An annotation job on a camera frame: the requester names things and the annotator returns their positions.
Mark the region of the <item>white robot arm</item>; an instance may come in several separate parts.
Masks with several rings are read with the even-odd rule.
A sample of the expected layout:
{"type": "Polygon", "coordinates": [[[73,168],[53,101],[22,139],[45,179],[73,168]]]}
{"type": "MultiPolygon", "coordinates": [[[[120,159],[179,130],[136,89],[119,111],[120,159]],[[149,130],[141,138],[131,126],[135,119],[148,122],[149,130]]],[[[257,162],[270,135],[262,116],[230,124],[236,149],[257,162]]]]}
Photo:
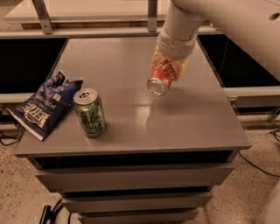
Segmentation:
{"type": "Polygon", "coordinates": [[[280,0],[170,0],[151,65],[168,58],[185,67],[209,21],[279,80],[279,15],[280,0]]]}

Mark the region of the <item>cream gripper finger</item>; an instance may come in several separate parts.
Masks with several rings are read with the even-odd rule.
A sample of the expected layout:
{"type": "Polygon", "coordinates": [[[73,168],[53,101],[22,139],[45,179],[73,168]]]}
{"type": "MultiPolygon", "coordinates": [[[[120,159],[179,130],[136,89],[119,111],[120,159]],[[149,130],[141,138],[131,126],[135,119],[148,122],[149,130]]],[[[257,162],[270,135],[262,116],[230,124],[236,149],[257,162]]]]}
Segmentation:
{"type": "Polygon", "coordinates": [[[155,49],[155,52],[151,58],[151,61],[150,61],[151,69],[154,69],[158,64],[163,62],[165,59],[166,59],[166,56],[161,53],[159,47],[157,46],[155,49]]]}
{"type": "Polygon", "coordinates": [[[190,59],[189,57],[186,57],[180,60],[174,60],[172,62],[173,69],[175,71],[175,78],[174,78],[175,81],[178,81],[182,77],[183,73],[186,70],[186,66],[189,63],[189,59],[190,59]]]}

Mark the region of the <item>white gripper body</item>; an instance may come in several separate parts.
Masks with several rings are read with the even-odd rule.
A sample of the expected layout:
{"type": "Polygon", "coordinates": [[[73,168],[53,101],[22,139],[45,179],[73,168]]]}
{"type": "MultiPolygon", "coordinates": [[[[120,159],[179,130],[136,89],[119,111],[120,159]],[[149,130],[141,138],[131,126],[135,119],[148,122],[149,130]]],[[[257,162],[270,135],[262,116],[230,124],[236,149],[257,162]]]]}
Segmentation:
{"type": "Polygon", "coordinates": [[[163,28],[157,37],[159,51],[171,60],[189,57],[204,21],[201,15],[170,3],[163,28]]]}

